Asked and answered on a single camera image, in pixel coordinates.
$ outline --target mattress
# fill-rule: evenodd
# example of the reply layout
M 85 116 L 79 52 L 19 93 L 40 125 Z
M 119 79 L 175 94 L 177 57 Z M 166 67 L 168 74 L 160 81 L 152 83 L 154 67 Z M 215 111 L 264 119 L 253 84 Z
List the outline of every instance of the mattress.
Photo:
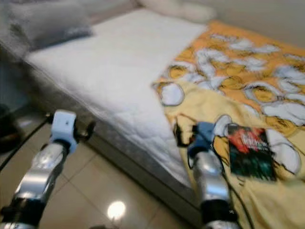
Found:
M 138 9 L 93 29 L 92 37 L 26 57 L 35 69 L 32 73 L 38 87 L 51 85 L 68 95 L 58 101 L 77 101 L 148 153 L 175 179 L 190 186 L 151 82 L 206 26 Z

